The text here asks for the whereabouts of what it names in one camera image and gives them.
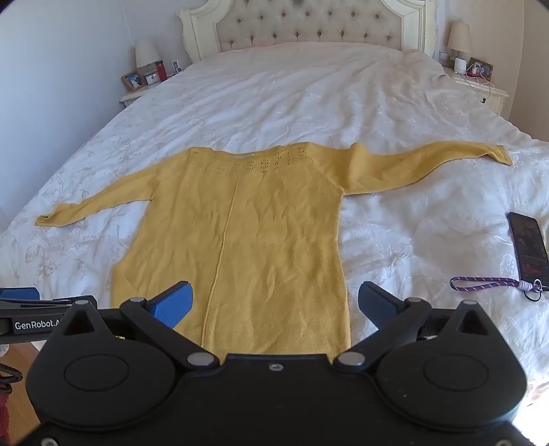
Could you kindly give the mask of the white table lamp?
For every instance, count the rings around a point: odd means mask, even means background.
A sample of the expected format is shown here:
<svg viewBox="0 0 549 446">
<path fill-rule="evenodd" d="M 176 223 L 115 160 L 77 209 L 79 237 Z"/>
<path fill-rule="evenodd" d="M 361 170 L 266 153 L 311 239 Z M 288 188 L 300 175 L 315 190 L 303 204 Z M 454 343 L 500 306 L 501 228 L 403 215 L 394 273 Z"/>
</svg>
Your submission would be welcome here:
<svg viewBox="0 0 549 446">
<path fill-rule="evenodd" d="M 152 41 L 141 39 L 135 46 L 136 68 L 141 73 L 149 72 L 161 58 Z"/>
<path fill-rule="evenodd" d="M 471 54 L 473 49 L 470 26 L 462 21 L 453 21 L 447 38 L 447 48 L 460 54 Z"/>
</svg>

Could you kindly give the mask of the left cream nightstand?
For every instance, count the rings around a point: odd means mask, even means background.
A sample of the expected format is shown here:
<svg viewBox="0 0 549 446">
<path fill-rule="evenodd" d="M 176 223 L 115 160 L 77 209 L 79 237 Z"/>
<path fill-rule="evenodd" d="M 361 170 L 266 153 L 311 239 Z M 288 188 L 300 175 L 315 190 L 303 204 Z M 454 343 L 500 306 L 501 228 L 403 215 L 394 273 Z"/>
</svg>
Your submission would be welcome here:
<svg viewBox="0 0 549 446">
<path fill-rule="evenodd" d="M 147 92 L 148 92 L 148 88 L 144 87 L 135 92 L 125 94 L 123 97 L 121 97 L 121 99 L 119 100 L 119 103 L 122 104 L 124 108 L 127 108 Z"/>
</svg>

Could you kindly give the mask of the left white table lamp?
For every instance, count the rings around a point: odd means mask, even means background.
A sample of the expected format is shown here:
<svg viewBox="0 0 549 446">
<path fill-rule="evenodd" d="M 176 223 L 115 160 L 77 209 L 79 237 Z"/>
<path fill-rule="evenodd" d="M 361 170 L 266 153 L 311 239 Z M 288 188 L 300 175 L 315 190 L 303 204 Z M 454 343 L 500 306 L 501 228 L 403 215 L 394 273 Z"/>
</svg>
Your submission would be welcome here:
<svg viewBox="0 0 549 446">
<path fill-rule="evenodd" d="M 141 73 L 149 72 L 161 58 L 152 41 L 141 39 L 135 46 L 136 68 Z"/>
</svg>

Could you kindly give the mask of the right cream nightstand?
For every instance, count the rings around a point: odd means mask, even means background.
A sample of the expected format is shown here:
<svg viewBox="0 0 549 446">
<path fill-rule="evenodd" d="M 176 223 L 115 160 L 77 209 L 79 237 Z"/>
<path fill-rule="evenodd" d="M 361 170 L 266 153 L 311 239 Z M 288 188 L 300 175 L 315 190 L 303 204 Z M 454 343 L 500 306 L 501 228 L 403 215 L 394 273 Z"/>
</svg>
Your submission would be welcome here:
<svg viewBox="0 0 549 446">
<path fill-rule="evenodd" d="M 457 74 L 452 68 L 444 68 L 445 74 L 457 84 L 472 90 L 478 97 L 478 101 L 487 106 L 493 112 L 501 115 L 504 104 L 509 95 L 505 90 L 496 88 L 492 83 L 482 79 Z"/>
</svg>

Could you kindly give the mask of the wooden photo frame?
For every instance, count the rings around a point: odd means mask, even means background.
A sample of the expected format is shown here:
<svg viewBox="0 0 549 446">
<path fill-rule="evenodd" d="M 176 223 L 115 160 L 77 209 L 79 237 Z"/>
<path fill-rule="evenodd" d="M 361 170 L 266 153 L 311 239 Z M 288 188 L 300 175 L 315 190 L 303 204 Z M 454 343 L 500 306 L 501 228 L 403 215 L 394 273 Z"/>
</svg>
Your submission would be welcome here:
<svg viewBox="0 0 549 446">
<path fill-rule="evenodd" d="M 468 62 L 466 74 L 469 77 L 481 78 L 486 81 L 491 80 L 493 65 L 480 59 L 471 58 Z"/>
<path fill-rule="evenodd" d="M 138 71 L 124 74 L 121 81 L 130 92 L 138 91 L 147 85 L 145 78 Z"/>
</svg>

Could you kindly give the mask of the red bottle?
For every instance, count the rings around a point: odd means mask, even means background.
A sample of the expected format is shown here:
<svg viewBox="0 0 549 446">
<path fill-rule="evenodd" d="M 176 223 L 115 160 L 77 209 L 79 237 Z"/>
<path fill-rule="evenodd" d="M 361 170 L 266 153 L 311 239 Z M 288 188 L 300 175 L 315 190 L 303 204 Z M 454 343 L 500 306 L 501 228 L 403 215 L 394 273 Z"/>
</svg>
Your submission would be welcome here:
<svg viewBox="0 0 549 446">
<path fill-rule="evenodd" d="M 158 77 L 161 82 L 166 81 L 167 75 L 166 75 L 166 68 L 164 66 L 164 62 L 162 60 L 158 60 L 155 62 L 155 68 L 158 73 Z"/>
</svg>

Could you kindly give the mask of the white round speaker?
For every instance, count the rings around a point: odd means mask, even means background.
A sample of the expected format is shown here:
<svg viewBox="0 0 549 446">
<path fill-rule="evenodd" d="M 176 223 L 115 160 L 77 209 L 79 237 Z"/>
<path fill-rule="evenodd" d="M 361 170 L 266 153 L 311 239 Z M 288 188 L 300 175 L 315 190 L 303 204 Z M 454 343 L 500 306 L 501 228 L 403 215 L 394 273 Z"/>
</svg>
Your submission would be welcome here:
<svg viewBox="0 0 549 446">
<path fill-rule="evenodd" d="M 465 59 L 457 57 L 454 59 L 454 72 L 457 74 L 466 74 L 467 61 Z"/>
</svg>

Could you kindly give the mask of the right wooden photo frame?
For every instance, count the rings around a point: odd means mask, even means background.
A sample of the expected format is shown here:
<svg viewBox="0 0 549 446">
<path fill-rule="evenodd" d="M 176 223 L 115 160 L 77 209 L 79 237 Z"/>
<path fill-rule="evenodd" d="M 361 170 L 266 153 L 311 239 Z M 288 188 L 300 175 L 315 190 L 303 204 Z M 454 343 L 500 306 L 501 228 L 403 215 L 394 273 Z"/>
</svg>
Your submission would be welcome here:
<svg viewBox="0 0 549 446">
<path fill-rule="evenodd" d="M 471 58 L 468 62 L 466 74 L 469 77 L 481 78 L 486 81 L 491 80 L 493 65 L 480 59 Z"/>
</svg>

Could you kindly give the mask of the black smartphone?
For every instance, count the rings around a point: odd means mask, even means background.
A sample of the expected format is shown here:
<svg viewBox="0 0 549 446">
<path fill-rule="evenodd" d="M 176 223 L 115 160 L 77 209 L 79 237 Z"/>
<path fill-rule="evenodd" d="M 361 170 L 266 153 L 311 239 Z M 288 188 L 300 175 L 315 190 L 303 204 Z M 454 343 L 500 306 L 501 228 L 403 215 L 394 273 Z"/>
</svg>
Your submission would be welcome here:
<svg viewBox="0 0 549 446">
<path fill-rule="evenodd" d="M 518 264 L 519 278 L 548 285 L 548 254 L 536 219 L 510 212 L 507 215 Z"/>
</svg>

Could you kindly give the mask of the yellow knit sweater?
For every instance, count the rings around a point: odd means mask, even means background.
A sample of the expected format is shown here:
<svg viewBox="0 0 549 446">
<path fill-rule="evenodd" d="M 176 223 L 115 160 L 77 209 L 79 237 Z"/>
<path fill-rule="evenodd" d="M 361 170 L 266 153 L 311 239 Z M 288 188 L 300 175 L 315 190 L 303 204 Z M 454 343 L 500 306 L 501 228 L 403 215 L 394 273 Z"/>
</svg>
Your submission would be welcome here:
<svg viewBox="0 0 549 446">
<path fill-rule="evenodd" d="M 194 302 L 176 329 L 217 356 L 335 356 L 351 345 L 338 246 L 343 198 L 403 188 L 446 162 L 482 157 L 511 162 L 500 145 L 460 141 L 390 155 L 310 142 L 240 155 L 190 148 L 36 222 L 61 228 L 145 202 L 113 269 L 114 304 L 186 281 Z"/>
</svg>

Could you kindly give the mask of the cream nightstand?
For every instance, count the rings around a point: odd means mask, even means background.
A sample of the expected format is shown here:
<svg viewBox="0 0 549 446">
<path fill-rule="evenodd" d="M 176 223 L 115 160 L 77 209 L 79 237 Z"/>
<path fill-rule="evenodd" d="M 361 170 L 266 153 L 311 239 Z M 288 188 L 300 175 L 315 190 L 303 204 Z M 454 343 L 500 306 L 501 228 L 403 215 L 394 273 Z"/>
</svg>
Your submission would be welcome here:
<svg viewBox="0 0 549 446">
<path fill-rule="evenodd" d="M 496 88 L 492 83 L 482 79 L 457 74 L 452 68 L 444 68 L 445 74 L 457 84 L 472 90 L 478 97 L 478 101 L 487 106 L 493 112 L 501 115 L 504 104 L 509 95 L 505 90 Z"/>
<path fill-rule="evenodd" d="M 135 92 L 125 94 L 123 97 L 121 97 L 121 99 L 119 100 L 119 103 L 122 104 L 124 108 L 127 108 L 147 92 L 148 92 L 148 88 L 144 87 Z"/>
</svg>

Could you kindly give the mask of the left wooden photo frame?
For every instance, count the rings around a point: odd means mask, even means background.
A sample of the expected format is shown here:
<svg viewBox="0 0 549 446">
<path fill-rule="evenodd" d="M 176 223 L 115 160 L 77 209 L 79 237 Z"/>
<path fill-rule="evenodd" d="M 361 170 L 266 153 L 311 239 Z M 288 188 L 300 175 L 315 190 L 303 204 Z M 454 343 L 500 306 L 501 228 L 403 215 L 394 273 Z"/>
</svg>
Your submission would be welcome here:
<svg viewBox="0 0 549 446">
<path fill-rule="evenodd" d="M 147 85 L 145 78 L 138 71 L 124 74 L 121 81 L 130 92 L 138 91 Z"/>
</svg>

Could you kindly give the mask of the cream tufted headboard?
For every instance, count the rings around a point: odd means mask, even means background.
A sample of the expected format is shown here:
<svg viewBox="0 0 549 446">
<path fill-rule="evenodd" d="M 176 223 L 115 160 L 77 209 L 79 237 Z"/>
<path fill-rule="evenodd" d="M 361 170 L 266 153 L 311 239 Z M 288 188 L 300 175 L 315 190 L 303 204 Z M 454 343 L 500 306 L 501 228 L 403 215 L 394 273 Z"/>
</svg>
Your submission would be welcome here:
<svg viewBox="0 0 549 446">
<path fill-rule="evenodd" d="M 192 62 L 233 50 L 283 43 L 356 43 L 434 55 L 436 1 L 210 0 L 182 8 Z"/>
</svg>

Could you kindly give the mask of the right white table lamp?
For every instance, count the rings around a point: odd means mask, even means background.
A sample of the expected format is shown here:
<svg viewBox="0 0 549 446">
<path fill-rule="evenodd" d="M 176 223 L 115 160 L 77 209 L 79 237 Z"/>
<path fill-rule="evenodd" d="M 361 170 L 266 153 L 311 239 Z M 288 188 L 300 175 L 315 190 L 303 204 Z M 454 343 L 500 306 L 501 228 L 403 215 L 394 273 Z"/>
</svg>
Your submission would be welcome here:
<svg viewBox="0 0 549 446">
<path fill-rule="evenodd" d="M 447 38 L 447 48 L 460 54 L 471 54 L 473 49 L 470 26 L 462 21 L 453 21 Z"/>
</svg>

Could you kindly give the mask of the white floral bedspread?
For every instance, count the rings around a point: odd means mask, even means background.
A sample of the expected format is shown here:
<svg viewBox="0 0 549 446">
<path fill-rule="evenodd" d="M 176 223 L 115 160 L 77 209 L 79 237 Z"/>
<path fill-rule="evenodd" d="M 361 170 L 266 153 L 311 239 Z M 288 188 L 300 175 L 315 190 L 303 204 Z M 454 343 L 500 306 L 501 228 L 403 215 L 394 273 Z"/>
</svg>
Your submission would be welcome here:
<svg viewBox="0 0 549 446">
<path fill-rule="evenodd" d="M 61 228 L 37 218 L 190 148 L 240 155 L 310 142 L 390 155 L 440 141 L 500 145 L 511 162 L 449 161 L 412 185 L 343 198 L 338 246 L 354 345 L 366 333 L 355 306 L 362 283 L 455 307 L 451 277 L 516 275 L 510 212 L 548 227 L 547 144 L 477 103 L 419 51 L 283 44 L 190 66 L 118 113 L 15 217 L 1 236 L 1 283 L 120 306 L 113 269 L 146 203 Z"/>
</svg>

